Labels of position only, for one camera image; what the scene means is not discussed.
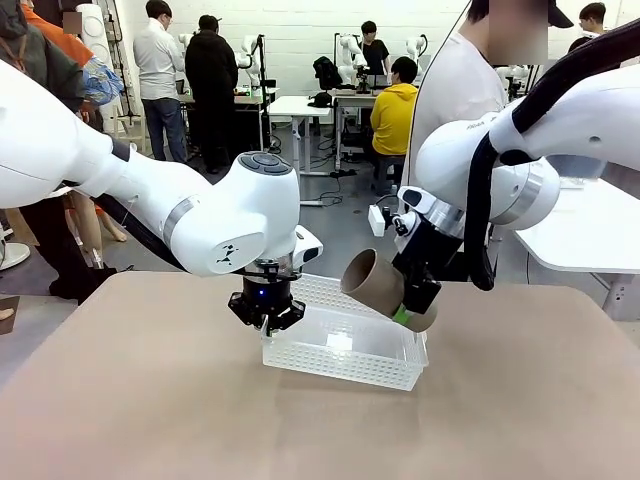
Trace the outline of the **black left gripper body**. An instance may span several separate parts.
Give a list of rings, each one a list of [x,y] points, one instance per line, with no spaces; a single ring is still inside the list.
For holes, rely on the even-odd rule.
[[[293,298],[290,287],[295,279],[296,273],[290,267],[275,260],[255,261],[244,268],[242,293],[265,314],[263,326],[270,313]]]

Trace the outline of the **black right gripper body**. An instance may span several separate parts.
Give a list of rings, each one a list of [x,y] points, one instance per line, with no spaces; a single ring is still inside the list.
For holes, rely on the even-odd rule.
[[[408,213],[393,220],[396,247],[392,265],[406,283],[464,281],[463,241],[442,233],[419,214]]]

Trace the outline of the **brown cardboard tube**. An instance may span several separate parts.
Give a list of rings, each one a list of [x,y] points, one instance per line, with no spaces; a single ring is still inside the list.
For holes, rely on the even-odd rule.
[[[374,249],[356,255],[340,282],[341,292],[413,332],[428,330],[438,309],[428,301],[426,309],[410,310],[405,305],[409,288],[403,275]]]

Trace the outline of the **white perforated plastic basket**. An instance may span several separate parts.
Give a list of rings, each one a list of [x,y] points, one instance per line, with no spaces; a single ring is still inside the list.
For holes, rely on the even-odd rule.
[[[264,365],[402,391],[429,365],[426,333],[344,295],[339,280],[305,274],[291,293],[306,305],[304,317],[262,336]]]

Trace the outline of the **person in yellow hoodie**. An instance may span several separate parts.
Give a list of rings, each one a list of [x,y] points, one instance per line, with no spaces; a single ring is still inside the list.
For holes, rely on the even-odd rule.
[[[370,122],[374,177],[380,178],[380,160],[405,159],[418,88],[413,84],[418,65],[409,57],[397,58],[391,66],[391,84],[377,97]]]

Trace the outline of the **white side table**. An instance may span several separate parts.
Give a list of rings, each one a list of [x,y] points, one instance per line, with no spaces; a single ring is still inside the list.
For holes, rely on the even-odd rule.
[[[640,321],[640,200],[599,179],[560,191],[552,212],[515,237],[542,266],[611,278],[603,310]]]

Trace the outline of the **person in white sweater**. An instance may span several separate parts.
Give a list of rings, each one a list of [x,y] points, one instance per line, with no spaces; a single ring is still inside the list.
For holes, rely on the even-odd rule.
[[[465,21],[432,59],[419,88],[403,186],[418,184],[418,150],[437,128],[507,104],[494,65],[529,54],[547,27],[547,14],[546,0],[471,0]]]

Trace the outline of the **white standing desk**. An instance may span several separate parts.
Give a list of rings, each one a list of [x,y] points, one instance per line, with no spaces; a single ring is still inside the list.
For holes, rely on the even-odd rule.
[[[269,107],[268,113],[275,117],[291,118],[292,164],[298,177],[330,177],[327,172],[315,172],[311,168],[310,127],[314,119],[330,116],[330,107],[310,106],[311,100],[305,96],[281,96]]]

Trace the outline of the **black backpack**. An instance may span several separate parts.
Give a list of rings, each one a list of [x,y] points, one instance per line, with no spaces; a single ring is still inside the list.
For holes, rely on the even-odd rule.
[[[326,56],[321,56],[313,62],[315,78],[321,90],[328,91],[343,85],[342,78],[336,65]]]

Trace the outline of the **person in black t-shirt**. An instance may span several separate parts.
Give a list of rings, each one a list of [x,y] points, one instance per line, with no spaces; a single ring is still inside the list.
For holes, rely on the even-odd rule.
[[[384,42],[377,38],[377,26],[373,21],[361,25],[360,48],[369,66],[371,75],[388,75],[390,72],[389,51]]]

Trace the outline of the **person in black coat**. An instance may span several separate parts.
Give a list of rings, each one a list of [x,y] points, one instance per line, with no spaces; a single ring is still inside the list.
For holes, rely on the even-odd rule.
[[[186,48],[185,74],[197,111],[206,171],[215,174],[230,163],[238,66],[232,48],[219,34],[219,19],[213,15],[199,18],[198,32]]]

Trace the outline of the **person in white shirt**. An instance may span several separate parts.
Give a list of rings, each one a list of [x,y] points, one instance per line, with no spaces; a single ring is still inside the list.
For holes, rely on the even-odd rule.
[[[145,9],[148,24],[135,36],[133,53],[152,153],[155,159],[164,161],[164,148],[168,147],[172,159],[184,163],[185,133],[176,86],[184,59],[168,32],[172,10],[164,0],[148,0]]]

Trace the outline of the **person in orange jacket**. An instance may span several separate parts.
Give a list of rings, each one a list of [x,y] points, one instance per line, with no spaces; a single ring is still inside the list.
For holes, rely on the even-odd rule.
[[[77,35],[65,33],[62,27],[38,16],[34,12],[34,4],[31,0],[21,0],[21,4],[27,22],[38,28],[48,40],[82,68],[85,101],[80,110],[80,116],[92,128],[103,132],[103,117],[99,108],[120,96],[124,89],[122,80],[87,48]]]

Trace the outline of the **person in black jacket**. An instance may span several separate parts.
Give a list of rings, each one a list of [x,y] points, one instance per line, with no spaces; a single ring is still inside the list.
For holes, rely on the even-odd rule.
[[[582,36],[577,38],[568,49],[572,52],[576,48],[584,45],[588,41],[597,38],[605,33],[604,17],[606,6],[602,2],[593,2],[586,5],[579,14],[579,24]]]

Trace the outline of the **person in green jacket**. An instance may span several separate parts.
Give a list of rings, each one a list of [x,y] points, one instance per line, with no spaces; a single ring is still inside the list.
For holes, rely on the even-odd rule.
[[[27,22],[20,0],[0,0],[0,60],[25,73],[56,96],[73,112],[84,101],[81,67]],[[20,214],[38,244],[36,250],[58,273],[49,286],[51,295],[83,303],[106,278],[87,265],[65,217],[60,197],[21,207]]]

